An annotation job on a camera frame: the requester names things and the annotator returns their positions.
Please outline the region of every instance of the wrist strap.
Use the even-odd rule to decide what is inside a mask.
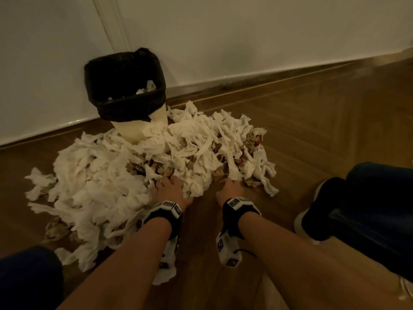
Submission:
[[[254,203],[246,198],[230,198],[222,207],[222,227],[221,235],[228,231],[230,237],[235,236],[244,239],[238,229],[238,221],[241,216],[247,212],[254,212],[261,215],[261,212],[255,207]]]
[[[155,208],[150,210],[150,212],[143,219],[143,224],[146,224],[153,218],[163,217],[169,221],[172,226],[172,232],[169,236],[169,240],[174,239],[179,232],[180,224],[182,222],[182,209],[178,203],[172,201],[164,201],[157,204]]]

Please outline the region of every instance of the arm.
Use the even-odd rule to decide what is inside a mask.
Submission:
[[[183,199],[177,177],[173,177],[172,182],[163,177],[151,193],[156,203],[173,201],[182,210],[192,203],[192,198]],[[141,309],[171,230],[167,219],[156,217],[149,220],[88,276],[58,309]]]
[[[240,183],[229,180],[217,193],[220,205],[240,196]],[[407,309],[314,245],[256,213],[245,213],[238,228],[291,310]]]

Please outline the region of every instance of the jeans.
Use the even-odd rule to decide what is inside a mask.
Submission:
[[[335,236],[413,282],[413,169],[361,163],[326,184],[303,217],[307,234]]]
[[[52,310],[62,301],[62,265],[53,251],[35,246],[0,260],[2,310]]]

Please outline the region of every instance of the wrist-mounted device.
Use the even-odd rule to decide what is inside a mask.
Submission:
[[[182,209],[178,203],[172,201],[164,201],[157,204],[155,208],[150,210],[150,212],[143,219],[143,224],[146,224],[149,220],[155,217],[163,217],[169,221],[172,226],[171,236],[169,240],[174,239],[179,232],[179,227],[182,221]]]
[[[244,239],[238,229],[238,221],[246,212],[261,215],[254,203],[246,198],[230,198],[222,207],[223,228],[216,238],[219,260],[222,265],[237,267],[242,261],[238,238]]]

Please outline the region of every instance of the pile of tissues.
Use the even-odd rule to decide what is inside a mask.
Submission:
[[[169,108],[168,117],[173,124],[148,125],[146,139],[137,145],[115,129],[83,133],[59,152],[55,176],[34,168],[26,177],[35,184],[26,192],[30,201],[43,195],[53,203],[28,204],[35,213],[56,216],[46,228],[46,240],[70,234],[79,243],[74,252],[55,251],[63,265],[78,261],[86,271],[94,267],[99,250],[119,248],[155,206],[149,189],[162,175],[176,175],[186,197],[202,196],[225,172],[249,186],[263,185],[270,196],[278,192],[265,177],[276,174],[260,144],[266,130],[254,128],[248,117],[235,119],[224,110],[206,116],[191,101],[185,110]]]

